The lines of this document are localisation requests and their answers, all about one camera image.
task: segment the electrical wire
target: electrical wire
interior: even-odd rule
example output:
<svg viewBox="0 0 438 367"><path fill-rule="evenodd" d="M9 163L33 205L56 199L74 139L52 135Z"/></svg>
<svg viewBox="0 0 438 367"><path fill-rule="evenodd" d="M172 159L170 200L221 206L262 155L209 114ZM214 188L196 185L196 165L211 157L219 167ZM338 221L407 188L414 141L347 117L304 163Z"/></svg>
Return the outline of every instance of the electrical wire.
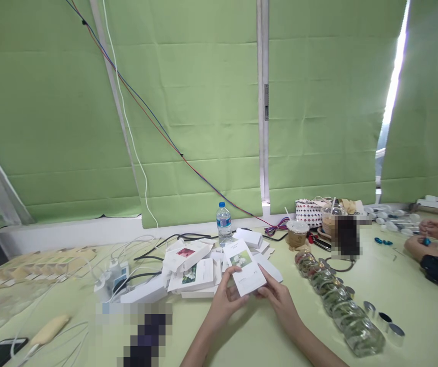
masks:
<svg viewBox="0 0 438 367"><path fill-rule="evenodd" d="M165 132L165 134L168 136L169 139L167 139L164 134L159 130L159 128L156 126L156 124L154 123L154 121L148 116L148 114L146 113L146 111L144 110L144 108L139 104L139 102L136 100L136 98L134 98L134 96L132 95L132 97L134 98L134 100L136 101L136 103L140 106L140 108L143 110L143 112L146 114L146 116L148 117L148 119L151 121L151 123L155 126L155 128L160 132L160 134L163 136L163 138L176 150L176 152L181 156L181 158L183 159L183 161L201 178L203 179L211 188L213 188L224 200L226 200L228 203L230 203L233 207L237 208L238 210L248 214L251 217L254 217L266 224L268 224L270 227L274 227L273 225L271 225L270 223L266 222L265 220L253 215L250 212L247 212L246 210L240 208L239 206L237 206L236 204L234 204L231 200L229 200L226 196L224 196L218 189L216 189L204 176L202 176L188 161L187 159L183 156L183 154L178 150L178 148L176 147L176 145L173 143L173 141L171 140L170 136L168 135L168 133L166 132L166 130L163 128L163 126L161 125L161 123L159 122L159 120L156 118L156 116L154 115L154 113L152 112L152 110L149 108L149 106L144 102L144 100L136 93L136 91L131 87L131 85L129 85L129 83L126 81L126 79L124 79L124 77L122 76L122 74L117 70L117 68L115 67L114 63L111 61L110 57L108 56L107 52L105 51L105 48L102 46L102 44L100 43L98 37L96 36L95 32L93 31L93 29L89 26L89 24L87 23L87 21L83 18L83 16L80 14L80 12L78 11L78 9L76 9L76 6L72 6L71 3L68 0L65 0L68 5L78 14L78 16L82 19L83 24L88 28L90 35L92 36L92 39L95 41L95 43L97 44L97 46L99 47L100 51L103 53L103 55L107 58L108 62L111 64L111 66L114 68L114 70L116 71L116 75L119 76L120 80L125 84L128 92L132 95L131 91L129 90L129 88L138 96L138 98L145 104L145 106L148 108L148 110L151 112L151 114L153 115L153 117L156 119L156 121L158 122L158 124L160 125L160 127L162 128L162 130Z"/></svg>
<svg viewBox="0 0 438 367"><path fill-rule="evenodd" d="M102 0L102 4L103 4L103 13L104 13L104 16L105 16L105 27L107 28L108 40L109 40L109 42L111 44L112 57L114 58L114 68L116 70L117 86L119 87L119 94L121 95L121 100L122 100L122 111L124 112L124 117L126 119L127 128L129 129L129 135L131 136L131 142L132 142L132 147L134 148L134 154L136 156L136 159L138 160L139 166L141 167L141 171L142 171L143 176L144 176L144 199L145 199L145 202L146 202L146 208L148 209L149 214L151 214L151 216L153 217L154 221L156 222L156 228L159 228L158 221L156 220L155 216L153 215L153 213L149 209L149 205L148 205L148 177L146 176L146 173L144 173L143 165L141 164L141 160L139 159L138 152L136 151L136 145L134 143L134 137L132 136L131 126L129 125L129 120L127 119L126 104L124 102L124 95L122 94L121 84L119 82L119 72L117 70L116 52L114 51L114 44L112 42L111 32L108 29L107 9L105 7L105 0Z"/></svg>

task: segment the red cable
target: red cable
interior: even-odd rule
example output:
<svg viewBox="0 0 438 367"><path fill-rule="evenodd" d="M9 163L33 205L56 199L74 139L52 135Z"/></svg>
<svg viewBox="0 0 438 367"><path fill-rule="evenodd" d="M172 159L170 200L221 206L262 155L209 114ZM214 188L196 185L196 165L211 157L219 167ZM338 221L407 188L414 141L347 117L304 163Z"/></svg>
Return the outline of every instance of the red cable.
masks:
<svg viewBox="0 0 438 367"><path fill-rule="evenodd" d="M73 0L71 0L71 2L73 3L73 5L75 6L75 9L78 11L78 8L76 7L76 5L75 5L75 3L74 3L74 1ZM92 40L93 40L93 42L97 45L97 47L98 47L98 49L100 50L100 52L104 55L104 57L109 61L109 63L110 63L110 65L112 66L112 62L111 62L111 60L108 58L108 56L105 54L105 52L101 49L101 47L100 47L100 45L98 44L98 42L97 42L97 40L94 38L94 36L93 36L93 34L92 34L92 32L90 31L90 27L86 24L86 26L87 26L87 30L88 30L88 33L90 34L90 37L92 38ZM129 94L131 95L131 97L134 99L134 101L136 101L136 103L138 104L138 106L141 108L141 110L143 110L143 112L144 112L144 114L146 115L146 117L151 121L151 123L154 125L154 127L159 131L159 133L161 134L161 136L163 136L163 138L168 142L168 144L181 156L181 158L183 159L183 161L185 162L185 163L187 163L187 165L190 167L190 168L192 168L192 170L196 173L196 174L198 174L201 178L203 178L205 181L207 181L206 179L205 179L205 177L204 176L202 176L199 172L197 172L197 170L194 168L194 167L192 167L192 165L185 159L185 157L182 155L182 154L180 154L180 152L177 150L177 148L175 148L174 146L173 146L173 144L166 138L166 136L161 132L161 130L158 128L158 126L156 126L156 124L154 123L154 121L151 119L151 117L149 117L149 115L148 115L148 113L146 112L146 110L143 108L143 106L141 106L141 104L138 102L138 100L136 99L136 97L134 97L134 94L130 91L130 89L128 88L128 86L126 85L126 83L124 82L124 80L122 79L122 77L117 73L117 75L118 75L118 77L119 77L119 79L121 80L121 82L122 82L122 84L124 85L124 87L126 87L126 89L127 89L127 91L129 92ZM218 190L216 190L215 188L213 188L219 195L221 195L222 197L224 197ZM242 212L244 212L244 213L246 213L246 214L248 214L248 215L251 215L251 216L253 216L254 218L256 218L256 219L258 219L258 220L261 220L263 223L266 223L266 224L268 224L270 227L276 227L276 226L273 226L273 225L271 225L270 223L268 223L267 221L265 221L265 220L263 220L263 219L261 219L261 218L258 218L257 216L255 216L255 215L252 215L252 214L250 214L250 213L248 213L247 211L245 211L245 210L243 210L243 209L241 209L240 207L238 207L235 203L233 203L232 201L230 201L229 200L229 202L231 203L231 204L233 204L233 206L234 207L236 207L236 208L238 208L239 210L241 210Z"/></svg>

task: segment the plastic cup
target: plastic cup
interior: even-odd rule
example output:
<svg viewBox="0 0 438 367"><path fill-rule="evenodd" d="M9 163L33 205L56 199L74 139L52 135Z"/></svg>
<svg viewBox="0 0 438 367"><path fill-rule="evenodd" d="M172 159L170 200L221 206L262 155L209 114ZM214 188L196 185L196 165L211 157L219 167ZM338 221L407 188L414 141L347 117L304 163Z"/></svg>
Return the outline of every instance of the plastic cup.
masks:
<svg viewBox="0 0 438 367"><path fill-rule="evenodd" d="M307 232L309 232L309 226L306 222L290 220L287 222L287 230L290 247L297 248L306 242Z"/></svg>

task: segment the small bottle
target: small bottle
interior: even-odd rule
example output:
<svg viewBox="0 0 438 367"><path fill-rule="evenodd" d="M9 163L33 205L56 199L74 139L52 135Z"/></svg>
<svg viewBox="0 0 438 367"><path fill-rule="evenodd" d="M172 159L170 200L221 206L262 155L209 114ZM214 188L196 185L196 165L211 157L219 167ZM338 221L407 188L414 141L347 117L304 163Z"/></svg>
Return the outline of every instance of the small bottle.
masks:
<svg viewBox="0 0 438 367"><path fill-rule="evenodd" d="M219 231L219 244L224 247L228 243L233 233L231 232L231 214L226 209L226 204L221 201L219 203L219 209L215 214L217 220L217 230Z"/></svg>

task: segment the mobile phone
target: mobile phone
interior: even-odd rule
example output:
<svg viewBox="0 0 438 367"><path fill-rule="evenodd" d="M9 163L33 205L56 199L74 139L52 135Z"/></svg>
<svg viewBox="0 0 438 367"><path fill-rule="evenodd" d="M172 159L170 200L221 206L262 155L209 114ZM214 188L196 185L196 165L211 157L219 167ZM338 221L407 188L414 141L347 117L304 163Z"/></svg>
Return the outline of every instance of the mobile phone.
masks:
<svg viewBox="0 0 438 367"><path fill-rule="evenodd" d="M314 243L323 250L331 252L331 244L329 244L328 242L315 238Z"/></svg>
<svg viewBox="0 0 438 367"><path fill-rule="evenodd" d="M10 348L14 339L5 339L0 342L0 367L10 360ZM29 341L28 338L18 338L15 341L14 353L21 350Z"/></svg>

